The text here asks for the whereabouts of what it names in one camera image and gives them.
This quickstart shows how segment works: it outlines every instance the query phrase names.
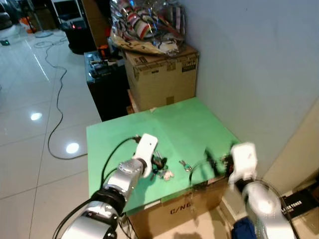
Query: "plastic bag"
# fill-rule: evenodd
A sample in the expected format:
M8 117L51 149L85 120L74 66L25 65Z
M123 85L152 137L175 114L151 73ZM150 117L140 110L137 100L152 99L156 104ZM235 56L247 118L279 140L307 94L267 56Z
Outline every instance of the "plastic bag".
M171 0L111 0L115 45L147 54L174 56L185 34L184 8Z

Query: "cardboard box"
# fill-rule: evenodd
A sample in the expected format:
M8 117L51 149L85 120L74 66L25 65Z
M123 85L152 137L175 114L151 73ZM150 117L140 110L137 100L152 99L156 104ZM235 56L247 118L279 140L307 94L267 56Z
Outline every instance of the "cardboard box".
M110 24L102 15L95 1L82 0L82 3L95 46L99 47L107 44L105 29L110 27Z
M125 52L125 69L140 111L195 96L197 51L187 46L173 58Z
M38 22L36 21L34 14L32 12L29 12L28 15L30 17L32 25L35 27L37 31L40 31L40 26L38 25ZM39 18L43 30L56 29L56 24L49 9L44 8L36 10L36 15Z
M150 239L191 219L196 220L216 208L227 188L228 179L210 184L204 191L188 191L182 196L159 203L129 216L139 239Z

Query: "label on box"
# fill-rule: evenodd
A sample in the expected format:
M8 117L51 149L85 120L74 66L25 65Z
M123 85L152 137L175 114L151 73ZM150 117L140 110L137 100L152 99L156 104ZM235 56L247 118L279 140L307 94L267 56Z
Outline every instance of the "label on box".
M174 215L174 214L176 214L176 213L178 213L178 212L181 212L181 211L184 210L184 209L189 208L190 206L191 206L190 203L184 203L184 204L181 204L181 205L179 205L179 206L177 206L177 207L171 208L171 209L169 210L169 212L170 212L171 215Z
M184 61L181 65L181 71L191 71L196 69L196 60Z
M318 206L318 202L313 198L308 189L295 192L294 194L284 197L287 210L292 218L295 218L303 213L310 211ZM287 214L286 209L282 207L281 211L284 215Z
M134 58L134 61L135 61L137 64L147 63L147 62L148 62L147 59L146 59L144 56Z

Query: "silver robot arm segment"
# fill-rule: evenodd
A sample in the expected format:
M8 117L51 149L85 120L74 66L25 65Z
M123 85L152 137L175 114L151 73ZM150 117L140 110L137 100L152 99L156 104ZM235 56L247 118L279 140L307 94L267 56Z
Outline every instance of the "silver robot arm segment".
M234 172L229 183L236 185L245 202L246 212L256 227L259 239L296 239L294 231L281 211L274 192L256 180L257 156L252 143L232 147Z
M119 215L141 177L152 171L152 155L158 139L144 134L132 159L120 163L103 189L92 196L82 214L64 232L62 239L114 239Z

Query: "wire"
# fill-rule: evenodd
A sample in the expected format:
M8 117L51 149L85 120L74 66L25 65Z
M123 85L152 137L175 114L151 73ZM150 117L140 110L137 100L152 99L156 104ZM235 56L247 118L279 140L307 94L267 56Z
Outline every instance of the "wire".
M126 220L127 220L127 222L128 222L128 228L129 228L130 238L132 238L130 225L131 225L131 228L132 228L133 230L134 230L134 228L133 228L133 226L132 226L132 223L131 223L130 219L128 218L128 215L126 215L126 213L125 213L125 217L126 217Z
M137 137L138 137L138 136L126 138L126 139L124 139L122 142L120 142L120 143L113 149L113 151L111 152L111 154L109 155L108 159L106 160L106 162L105 162L105 164L104 164L104 166L103 166L102 173L101 173L101 184L100 184L100 188L103 187L103 183L105 182L105 180L106 180L106 178L107 178L107 177L104 177L104 171L105 171L106 166L108 165L108 163L109 163L111 157L112 157L113 154L115 153L115 151L116 151L123 143L125 143L125 142L127 142L127 141L129 141L129 140L131 140L131 139L137 140Z
M203 164L206 164L208 163L208 161L206 159L202 160L202 161L199 161L197 164L195 164L195 166L193 166L191 168L191 171L190 171L190 174L189 174L189 178L188 178L188 181L189 181L189 185L192 186L191 184L191 178L193 176L193 172L195 171L195 169Z
M105 179L103 181L103 183L105 182L105 180L111 175L111 173L113 173L115 170L117 170L118 168L114 168L112 169L106 176L105 176Z
M62 159L62 160L70 160L70 159L75 159L75 158L79 158L79 157L82 157L84 155L87 155L87 153L83 153L81 155L78 155L78 156L75 156L75 157L70 157L70 158L63 158L63 157L59 157L57 155L55 155L52 151L51 151L51 148L50 148L50 140L51 140L51 137L53 135L53 133L56 131L56 129L60 126L60 124L62 123L63 121L63 112L62 110L59 108L59 98L60 98L60 93L63 89L63 77L65 76L65 74L68 72L68 70L63 67L63 66L55 66L53 65L51 62L48 61L48 51L53 47L53 46L56 46L56 45L62 45L64 42L66 42L67 39L66 39L66 36L62 37L59 41L56 41L56 42L51 42L51 41L41 41L41 42L38 42L34 45L34 48L47 48L46 51L45 51L45 58L44 60L52 67L52 68L55 68L55 69L61 69L63 70L63 74L61 75L59 81L60 81L60 88L59 88L59 91L58 91L58 94L57 94L57 98L56 98L56 108L58 109L58 111L60 112L61 114L61 117L60 117L60 120L59 122L57 123L57 125L54 127L54 129L51 131L51 133L49 134L49 137L48 137L48 142L47 142L47 147L48 147L48 151L49 153L51 154L52 157L54 158L57 158L57 159Z
M52 239L57 239L57 236L59 232L61 231L63 225L72 217L78 210L83 208L85 205L91 202L91 199L86 200L85 202L81 203L79 206L77 206L75 209L73 209L66 217L60 222L58 227L55 229Z
M127 237L128 239L132 239L132 238L124 231L121 222L119 222L119 226L120 226L120 228L122 229L122 232L126 235L126 237Z
M296 228L295 228L295 226L294 226L294 224L293 224L293 220L292 220L292 217L291 217L291 215L290 215L290 212L288 211L286 202L285 202L285 200L282 198L282 196L280 195L280 193L278 192L278 190L277 190L274 186L272 186L270 183L265 182L263 179L256 178L255 181L258 181L258 182L260 182L261 184L265 185L266 187L270 188L270 189L277 195L277 197L279 198L279 200L280 200L282 206L283 206L283 207L285 208L285 210L286 210L288 222L289 222L291 228L293 229L293 232L294 232L294 234L295 234L295 236L296 236L296 239L300 239L300 237L299 237L299 235L298 235L298 233L297 233L297 230L296 230Z

